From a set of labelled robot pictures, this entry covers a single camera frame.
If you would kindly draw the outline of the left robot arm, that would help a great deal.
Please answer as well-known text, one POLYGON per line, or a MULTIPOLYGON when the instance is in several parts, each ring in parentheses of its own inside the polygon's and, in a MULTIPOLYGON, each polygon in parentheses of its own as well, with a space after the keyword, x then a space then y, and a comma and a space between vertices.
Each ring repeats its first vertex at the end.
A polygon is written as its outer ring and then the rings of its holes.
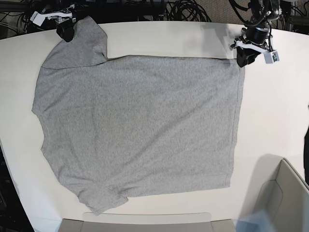
POLYGON ((272 44, 271 21, 277 20, 281 15, 278 0, 252 0, 248 4, 252 12, 249 21, 241 18, 244 27, 241 35, 234 40, 232 49, 237 51, 237 64, 242 68, 253 63, 260 54, 264 55, 267 64, 279 61, 278 51, 272 44))

